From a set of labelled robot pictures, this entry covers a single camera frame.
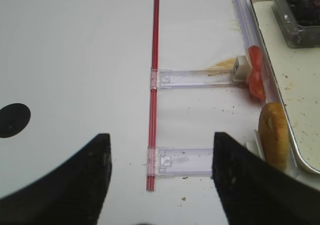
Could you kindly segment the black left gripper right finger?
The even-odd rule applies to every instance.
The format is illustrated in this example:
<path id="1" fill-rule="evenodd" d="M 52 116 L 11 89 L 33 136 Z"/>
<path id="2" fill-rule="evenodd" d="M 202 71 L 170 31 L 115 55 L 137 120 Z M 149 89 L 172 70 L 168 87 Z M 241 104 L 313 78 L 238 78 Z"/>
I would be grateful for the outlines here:
<path id="1" fill-rule="evenodd" d="M 318 225 L 320 192 L 215 132 L 212 179 L 230 225 Z"/>

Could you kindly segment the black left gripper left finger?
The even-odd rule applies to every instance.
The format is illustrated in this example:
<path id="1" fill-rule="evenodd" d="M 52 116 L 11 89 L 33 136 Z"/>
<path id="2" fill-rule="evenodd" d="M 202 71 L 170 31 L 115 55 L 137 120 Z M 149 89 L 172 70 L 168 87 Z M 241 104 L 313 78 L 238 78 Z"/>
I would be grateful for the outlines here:
<path id="1" fill-rule="evenodd" d="M 96 225 L 112 176 L 111 139 L 96 135 L 52 172 L 0 200 L 2 225 Z"/>

